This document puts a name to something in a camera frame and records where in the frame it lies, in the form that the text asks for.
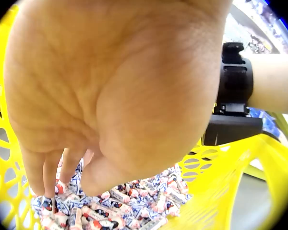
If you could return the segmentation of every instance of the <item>palm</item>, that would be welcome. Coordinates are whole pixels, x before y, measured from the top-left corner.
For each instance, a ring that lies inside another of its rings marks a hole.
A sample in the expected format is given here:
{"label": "palm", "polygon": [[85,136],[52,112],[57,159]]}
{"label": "palm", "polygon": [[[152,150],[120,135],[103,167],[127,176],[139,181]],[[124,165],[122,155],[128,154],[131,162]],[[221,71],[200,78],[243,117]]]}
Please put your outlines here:
{"label": "palm", "polygon": [[63,180],[94,152],[82,177],[93,195],[179,161],[208,122],[222,32],[222,20],[179,1],[24,4],[5,88],[33,190],[52,195],[64,148]]}

